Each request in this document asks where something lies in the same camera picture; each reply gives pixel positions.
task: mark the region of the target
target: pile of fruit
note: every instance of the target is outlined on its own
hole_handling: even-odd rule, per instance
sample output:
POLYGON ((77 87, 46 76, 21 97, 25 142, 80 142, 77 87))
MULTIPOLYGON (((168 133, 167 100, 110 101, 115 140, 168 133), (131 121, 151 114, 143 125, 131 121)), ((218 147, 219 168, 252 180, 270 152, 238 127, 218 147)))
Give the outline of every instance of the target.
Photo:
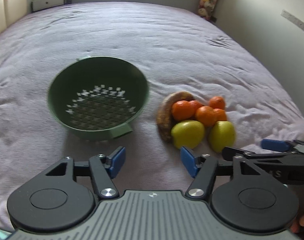
POLYGON ((175 92, 160 105, 156 122, 161 138, 178 149, 195 148, 205 137, 206 128, 211 128, 208 142, 217 153, 235 141, 235 129, 227 119, 222 97, 213 97, 204 106, 188 92, 175 92))

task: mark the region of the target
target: orange fruit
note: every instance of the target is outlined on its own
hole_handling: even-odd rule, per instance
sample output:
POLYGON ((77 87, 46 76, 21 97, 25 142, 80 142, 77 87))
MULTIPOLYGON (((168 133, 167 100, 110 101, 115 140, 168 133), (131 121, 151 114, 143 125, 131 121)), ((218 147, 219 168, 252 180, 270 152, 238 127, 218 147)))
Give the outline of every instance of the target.
POLYGON ((205 127, 211 127, 216 123, 217 114, 210 106, 201 106, 196 110, 195 118, 204 124, 205 127))
POLYGON ((194 112, 196 112, 197 109, 199 109, 201 106, 203 106, 199 101, 197 100, 192 100, 189 101, 189 103, 193 106, 194 112))
POLYGON ((212 108, 225 109, 225 101, 223 97, 213 97, 209 101, 209 106, 212 108))
POLYGON ((215 108, 213 111, 216 113, 216 121, 227 121, 227 115, 223 109, 215 108))
POLYGON ((194 115, 194 107, 185 100, 177 101, 172 105, 172 116, 175 121, 181 122, 194 115))

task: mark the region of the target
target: wrinkled fabric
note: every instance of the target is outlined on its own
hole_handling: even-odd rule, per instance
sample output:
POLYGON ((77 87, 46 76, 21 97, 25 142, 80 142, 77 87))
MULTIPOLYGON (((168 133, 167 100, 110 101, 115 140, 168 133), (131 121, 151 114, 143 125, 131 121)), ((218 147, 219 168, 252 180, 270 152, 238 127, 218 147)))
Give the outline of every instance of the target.
MULTIPOLYGON (((84 161, 125 146, 127 160, 114 180, 121 192, 185 191, 192 179, 179 151, 161 141, 155 123, 160 102, 179 90, 205 104, 216 95, 225 98, 237 132, 235 147, 263 153, 263 138, 304 140, 304 118, 279 82, 244 48, 191 12, 83 3, 33 13, 10 26, 0 35, 0 228, 12 229, 6 208, 10 193, 65 156, 84 161), (149 102, 131 134, 88 142, 51 116, 46 102, 51 81, 87 55, 121 58, 148 79, 149 102)), ((206 139, 195 153, 214 155, 206 139)))

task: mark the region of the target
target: blue rubber tip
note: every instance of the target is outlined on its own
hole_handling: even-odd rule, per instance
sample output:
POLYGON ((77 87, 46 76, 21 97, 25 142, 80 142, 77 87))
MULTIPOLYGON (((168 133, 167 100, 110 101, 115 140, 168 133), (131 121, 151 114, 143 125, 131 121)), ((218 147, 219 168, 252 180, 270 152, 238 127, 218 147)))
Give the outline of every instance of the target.
POLYGON ((195 158, 185 147, 181 147, 181 161, 192 178, 195 178, 199 172, 196 167, 195 158))
POLYGON ((118 153, 112 158, 111 166, 107 169, 107 172, 111 179, 114 179, 121 170, 125 163, 125 147, 120 149, 118 153))
POLYGON ((285 141, 263 139, 261 141, 261 148, 282 153, 288 151, 290 149, 290 145, 288 145, 285 141))

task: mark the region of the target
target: green colander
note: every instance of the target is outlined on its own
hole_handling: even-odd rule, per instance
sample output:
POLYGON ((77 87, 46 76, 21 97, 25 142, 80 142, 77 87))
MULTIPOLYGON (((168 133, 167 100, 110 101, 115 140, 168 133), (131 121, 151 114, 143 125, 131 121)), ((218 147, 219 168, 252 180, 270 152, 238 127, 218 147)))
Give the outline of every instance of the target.
POLYGON ((53 116, 75 135, 109 140, 132 132, 129 122, 148 100, 143 73, 114 57, 86 57, 59 73, 48 91, 53 116))

